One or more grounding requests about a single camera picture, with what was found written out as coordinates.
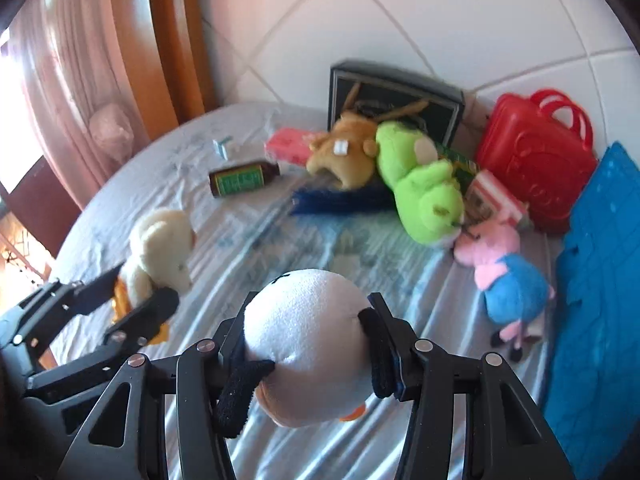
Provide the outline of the green box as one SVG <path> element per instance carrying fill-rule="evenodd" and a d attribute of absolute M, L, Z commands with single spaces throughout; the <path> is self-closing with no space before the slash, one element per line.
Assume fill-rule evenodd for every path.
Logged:
<path fill-rule="evenodd" d="M 474 160 L 435 142 L 435 148 L 440 159 L 447 159 L 454 172 L 452 175 L 458 181 L 462 194 L 465 194 L 476 175 L 480 172 L 480 166 Z"/>

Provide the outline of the red plastic suitcase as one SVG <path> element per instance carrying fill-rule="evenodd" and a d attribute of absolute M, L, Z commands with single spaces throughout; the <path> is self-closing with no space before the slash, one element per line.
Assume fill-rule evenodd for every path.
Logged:
<path fill-rule="evenodd" d="M 587 113 L 559 90 L 505 93 L 491 112 L 475 159 L 528 205 L 536 229 L 562 235 L 596 170 Z"/>

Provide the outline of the brown bear plush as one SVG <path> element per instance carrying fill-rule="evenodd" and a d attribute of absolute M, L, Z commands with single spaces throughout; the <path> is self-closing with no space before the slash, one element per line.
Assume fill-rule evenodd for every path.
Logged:
<path fill-rule="evenodd" d="M 327 171 L 340 182 L 342 191 L 363 188 L 376 169 L 378 124 L 353 112 L 345 112 L 329 132 L 318 134 L 309 143 L 306 162 L 310 174 Z"/>

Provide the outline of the red white tissue pack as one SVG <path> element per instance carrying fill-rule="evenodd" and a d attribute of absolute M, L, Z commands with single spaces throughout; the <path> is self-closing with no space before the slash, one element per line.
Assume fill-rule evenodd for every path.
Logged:
<path fill-rule="evenodd" d="M 490 171 L 480 170 L 464 194 L 465 211 L 473 223 L 496 219 L 517 230 L 530 227 L 528 206 L 518 200 Z"/>

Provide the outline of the grey striped bed sheet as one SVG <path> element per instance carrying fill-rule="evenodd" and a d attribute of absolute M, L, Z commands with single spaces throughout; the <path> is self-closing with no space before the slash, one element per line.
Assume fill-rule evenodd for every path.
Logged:
<path fill-rule="evenodd" d="M 93 197 L 55 258 L 51 278 L 88 282 L 129 255 L 128 236 L 146 212 L 181 208 L 198 236 L 189 259 L 193 287 L 170 320 L 166 344 L 151 359 L 174 356 L 238 312 L 248 292 L 297 269 L 344 275 L 380 292 L 393 315 L 449 353 L 477 358 L 494 332 L 471 269 L 448 250 L 413 243 L 396 214 L 291 216 L 292 194 L 310 182 L 281 166 L 265 188 L 216 200 L 209 171 L 224 166 L 213 140 L 232 137 L 231 162 L 264 156 L 281 127 L 319 130 L 323 112 L 282 104 L 236 104 L 167 133 L 130 159 Z M 370 396 L 356 422 L 299 430 L 275 425 L 252 404 L 241 437 L 229 442 L 238 479 L 393 479 L 411 404 Z"/>

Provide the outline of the small white box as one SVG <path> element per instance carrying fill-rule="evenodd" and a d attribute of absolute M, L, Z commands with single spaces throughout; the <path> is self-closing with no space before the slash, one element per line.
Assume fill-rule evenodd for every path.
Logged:
<path fill-rule="evenodd" d="M 223 160 L 231 160 L 234 157 L 235 143 L 232 136 L 213 140 L 214 150 Z"/>

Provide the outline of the pink curtain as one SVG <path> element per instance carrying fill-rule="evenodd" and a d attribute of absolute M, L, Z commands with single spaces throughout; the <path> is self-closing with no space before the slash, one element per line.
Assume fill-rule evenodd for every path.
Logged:
<path fill-rule="evenodd" d="M 9 26 L 36 138 L 79 208 L 150 143 L 119 51 L 112 3 L 26 0 Z"/>

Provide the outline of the green frog plush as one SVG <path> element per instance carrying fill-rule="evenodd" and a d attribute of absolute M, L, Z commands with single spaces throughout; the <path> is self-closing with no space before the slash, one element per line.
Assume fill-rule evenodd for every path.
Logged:
<path fill-rule="evenodd" d="M 418 244 L 447 249 L 461 233 L 464 203 L 454 166 L 435 143 L 401 122 L 376 130 L 378 173 L 393 193 L 399 220 Z"/>

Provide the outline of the wooden bed frame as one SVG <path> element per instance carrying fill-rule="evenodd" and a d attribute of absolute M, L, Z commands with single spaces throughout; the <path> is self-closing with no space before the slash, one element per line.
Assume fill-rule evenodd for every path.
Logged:
<path fill-rule="evenodd" d="M 117 45 L 155 141 L 218 106 L 198 0 L 111 0 Z"/>

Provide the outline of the black gift box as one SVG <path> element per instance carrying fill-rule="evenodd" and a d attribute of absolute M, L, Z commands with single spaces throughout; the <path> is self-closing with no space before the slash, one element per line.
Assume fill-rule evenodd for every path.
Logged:
<path fill-rule="evenodd" d="M 398 120 L 449 148 L 465 108 L 462 90 L 429 76 L 360 60 L 330 69 L 328 126 L 345 112 Z"/>

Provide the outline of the pink tissue pack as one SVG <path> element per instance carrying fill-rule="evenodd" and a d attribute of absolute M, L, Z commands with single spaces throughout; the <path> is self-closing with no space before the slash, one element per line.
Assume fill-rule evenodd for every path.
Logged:
<path fill-rule="evenodd" d="M 311 156 L 310 144 L 323 132 L 281 128 L 265 143 L 265 154 L 276 162 L 305 167 Z"/>

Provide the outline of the white dog plush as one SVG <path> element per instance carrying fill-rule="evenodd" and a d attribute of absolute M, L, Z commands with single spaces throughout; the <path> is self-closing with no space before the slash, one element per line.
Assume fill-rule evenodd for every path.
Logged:
<path fill-rule="evenodd" d="M 229 379 L 213 422 L 235 438 L 256 401 L 285 428 L 360 417 L 369 396 L 396 389 L 390 336 L 368 297 L 326 270 L 275 278 L 245 306 L 237 334 L 222 346 Z"/>

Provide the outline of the brown medicine bottle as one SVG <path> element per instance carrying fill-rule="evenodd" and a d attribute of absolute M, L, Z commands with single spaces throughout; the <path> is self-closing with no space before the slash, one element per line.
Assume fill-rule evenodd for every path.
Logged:
<path fill-rule="evenodd" d="M 221 168 L 209 173 L 210 192 L 216 198 L 253 192 L 280 176 L 280 167 L 268 160 Z"/>

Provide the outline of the George pig blue plush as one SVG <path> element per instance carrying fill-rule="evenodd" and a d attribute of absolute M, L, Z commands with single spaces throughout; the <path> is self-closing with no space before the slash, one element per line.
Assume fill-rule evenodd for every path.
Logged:
<path fill-rule="evenodd" d="M 542 315 L 555 290 L 522 256 L 518 230 L 497 219 L 464 228 L 454 242 L 454 258 L 473 270 L 488 318 L 498 326 L 491 335 L 491 347 L 510 344 L 509 360 L 520 362 L 528 326 Z"/>

